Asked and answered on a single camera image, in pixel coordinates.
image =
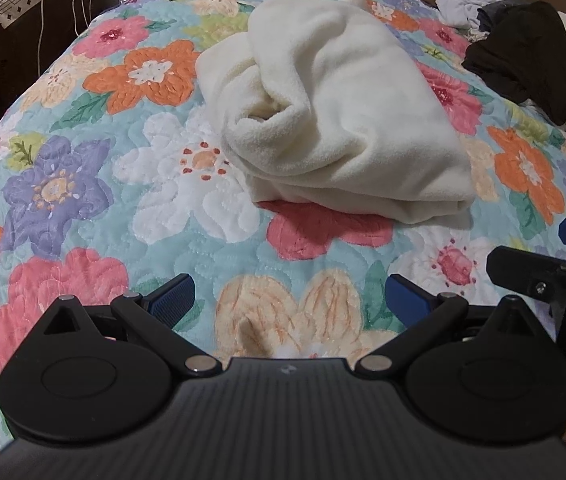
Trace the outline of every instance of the ribbed black surface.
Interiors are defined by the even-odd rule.
[[[157,420],[117,442],[18,441],[0,453],[0,480],[49,479],[566,480],[566,447],[448,439],[391,384],[359,380],[342,360],[236,359],[219,377],[183,384]]]
[[[148,312],[172,328],[192,308],[195,296],[194,280],[187,276],[178,285],[153,299],[148,306]]]

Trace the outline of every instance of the metal screw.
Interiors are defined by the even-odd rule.
[[[384,355],[368,355],[363,357],[360,363],[370,372],[384,372],[392,367],[392,360]]]
[[[192,355],[185,360],[185,366],[193,372],[208,372],[216,367],[216,362],[209,355]]]

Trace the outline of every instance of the floral quilt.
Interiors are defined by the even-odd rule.
[[[487,88],[419,0],[367,0],[418,64],[472,162],[467,214],[418,226],[314,204],[250,202],[196,84],[199,53],[263,0],[129,0],[99,16],[0,123],[0,372],[60,294],[108,303],[180,272],[175,330],[231,356],[345,356],[404,329],[399,272],[479,304],[498,244],[566,257],[566,129]],[[546,309],[532,304],[551,329]],[[10,439],[0,414],[0,447]]]

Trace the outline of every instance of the gray cloth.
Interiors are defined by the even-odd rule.
[[[480,21],[481,32],[491,32],[505,17],[506,9],[509,7],[517,7],[521,5],[529,5],[527,0],[501,0],[493,4],[486,5],[478,10],[478,18]]]

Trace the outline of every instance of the logo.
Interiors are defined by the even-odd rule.
[[[291,375],[295,373],[295,371],[298,370],[298,368],[296,368],[294,365],[285,365],[285,366],[281,366],[280,370],[281,373],[284,373],[285,375]]]

